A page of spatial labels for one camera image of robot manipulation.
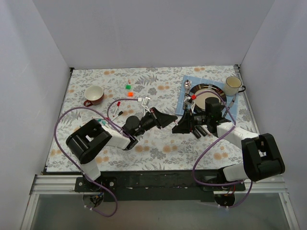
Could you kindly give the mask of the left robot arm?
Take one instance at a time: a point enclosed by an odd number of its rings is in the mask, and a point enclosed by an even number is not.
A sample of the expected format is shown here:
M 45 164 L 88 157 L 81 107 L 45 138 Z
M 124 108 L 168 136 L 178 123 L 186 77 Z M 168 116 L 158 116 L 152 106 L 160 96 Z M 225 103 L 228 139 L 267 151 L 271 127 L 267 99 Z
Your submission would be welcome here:
M 129 116 L 121 133 L 110 128 L 103 128 L 95 119 L 90 120 L 66 139 L 66 145 L 78 159 L 82 172 L 88 176 L 85 185 L 90 191 L 96 192 L 102 186 L 101 172 L 95 161 L 96 156 L 105 147 L 130 150 L 137 143 L 137 136 L 143 135 L 153 127 L 162 129 L 177 120 L 177 116 L 159 112 L 156 108 L 149 109 L 142 119 Z

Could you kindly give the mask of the black orange highlighter body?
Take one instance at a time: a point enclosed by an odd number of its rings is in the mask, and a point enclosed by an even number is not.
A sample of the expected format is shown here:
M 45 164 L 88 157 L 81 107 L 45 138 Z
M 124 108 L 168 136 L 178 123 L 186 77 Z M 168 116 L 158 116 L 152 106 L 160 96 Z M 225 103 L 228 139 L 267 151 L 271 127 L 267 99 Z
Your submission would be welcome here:
M 201 138 L 201 132 L 199 132 L 197 129 L 193 130 L 193 134 L 197 139 Z

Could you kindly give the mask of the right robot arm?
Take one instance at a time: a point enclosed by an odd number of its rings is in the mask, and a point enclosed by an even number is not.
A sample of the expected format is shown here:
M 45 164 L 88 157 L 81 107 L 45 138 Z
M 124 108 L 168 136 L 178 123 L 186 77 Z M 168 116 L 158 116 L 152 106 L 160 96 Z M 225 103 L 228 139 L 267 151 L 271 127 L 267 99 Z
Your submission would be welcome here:
M 221 108 L 225 104 L 216 97 L 206 98 L 204 105 L 203 114 L 193 114 L 191 110 L 185 109 L 172 132 L 195 133 L 198 127 L 206 125 L 209 133 L 219 140 L 225 139 L 241 149 L 242 163 L 219 169 L 221 176 L 217 178 L 217 184 L 220 189 L 226 191 L 246 179 L 257 182 L 285 172 L 285 164 L 273 135 L 260 135 L 236 127 L 233 122 L 222 117 Z

